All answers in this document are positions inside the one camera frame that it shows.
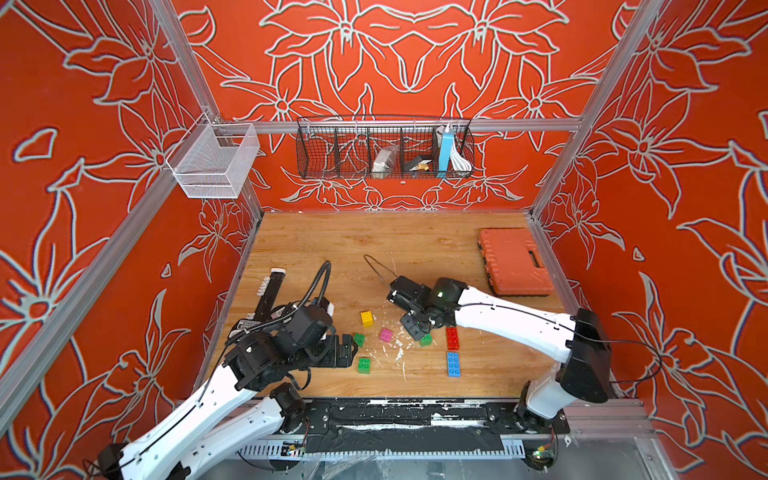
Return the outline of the pink lego brick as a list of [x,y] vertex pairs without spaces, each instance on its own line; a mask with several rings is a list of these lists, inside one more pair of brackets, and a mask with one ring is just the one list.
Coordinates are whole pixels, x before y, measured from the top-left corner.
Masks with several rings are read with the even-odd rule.
[[382,328],[379,333],[379,338],[385,343],[390,343],[393,340],[393,331],[387,328]]

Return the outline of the red lego brick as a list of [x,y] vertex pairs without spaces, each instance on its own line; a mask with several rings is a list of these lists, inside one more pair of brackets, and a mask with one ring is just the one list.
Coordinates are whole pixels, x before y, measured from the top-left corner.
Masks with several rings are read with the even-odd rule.
[[455,327],[446,327],[445,336],[447,350],[451,352],[458,352],[460,350],[458,330]]

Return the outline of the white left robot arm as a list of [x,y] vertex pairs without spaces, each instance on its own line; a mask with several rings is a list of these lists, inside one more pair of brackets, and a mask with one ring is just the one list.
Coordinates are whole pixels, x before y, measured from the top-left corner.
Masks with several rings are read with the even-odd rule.
[[299,301],[277,305],[283,278],[280,269],[270,273],[211,377],[140,438],[107,445],[90,476],[195,479],[248,442],[307,423],[294,372],[348,368],[358,347],[336,332],[326,279],[314,280]]

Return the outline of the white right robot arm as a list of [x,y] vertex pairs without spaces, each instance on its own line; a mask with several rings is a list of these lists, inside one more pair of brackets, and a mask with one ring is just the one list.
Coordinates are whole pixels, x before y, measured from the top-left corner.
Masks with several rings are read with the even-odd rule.
[[428,287],[398,276],[389,288],[387,299],[404,311],[401,324],[415,340],[441,327],[464,327],[525,345],[554,361],[524,385],[519,397],[515,416],[528,428],[551,422],[576,400],[602,404],[612,393],[612,349],[590,310],[542,311],[447,277]]

